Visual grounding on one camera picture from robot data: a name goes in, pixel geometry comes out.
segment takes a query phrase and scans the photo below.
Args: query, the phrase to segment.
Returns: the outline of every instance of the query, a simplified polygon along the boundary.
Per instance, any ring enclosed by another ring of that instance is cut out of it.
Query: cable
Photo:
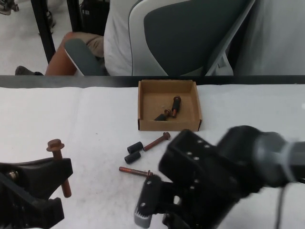
[[[281,227],[285,190],[286,190],[286,186],[282,187],[281,192],[278,196],[274,229],[280,229]]]

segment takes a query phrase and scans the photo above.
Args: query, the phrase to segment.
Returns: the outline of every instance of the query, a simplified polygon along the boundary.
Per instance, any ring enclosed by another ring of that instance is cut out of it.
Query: person's leg
[[[52,57],[45,75],[75,74],[76,67],[74,66],[64,49],[65,42],[75,38],[83,40],[95,56],[102,57],[101,55],[104,54],[104,40],[102,36],[82,32],[69,32],[64,36],[57,52]]]
[[[75,38],[75,33],[69,32],[62,39],[58,50],[53,55],[45,75],[74,75],[76,67],[68,57],[64,44],[67,40]]]

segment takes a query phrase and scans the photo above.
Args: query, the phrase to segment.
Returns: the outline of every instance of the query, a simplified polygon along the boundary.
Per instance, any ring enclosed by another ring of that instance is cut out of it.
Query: open cardboard tray
[[[165,109],[172,109],[173,98],[181,97],[176,118],[154,121]],[[198,131],[202,122],[196,83],[191,80],[142,80],[138,92],[138,129],[144,131]]]

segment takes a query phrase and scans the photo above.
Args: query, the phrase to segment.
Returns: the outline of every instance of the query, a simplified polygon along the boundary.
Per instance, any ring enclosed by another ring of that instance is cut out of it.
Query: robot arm
[[[152,215],[163,213],[169,229],[217,228],[241,198],[265,186],[303,182],[304,152],[305,142],[289,143],[250,126],[231,128],[216,146],[184,130],[159,163],[172,183],[156,175],[146,179],[135,223],[148,228]]]

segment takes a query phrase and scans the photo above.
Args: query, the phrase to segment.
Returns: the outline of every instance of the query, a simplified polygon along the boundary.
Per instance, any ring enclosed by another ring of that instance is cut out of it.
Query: khaki shorts
[[[81,39],[86,43],[94,56],[104,57],[104,37],[92,33],[76,32],[73,38]]]

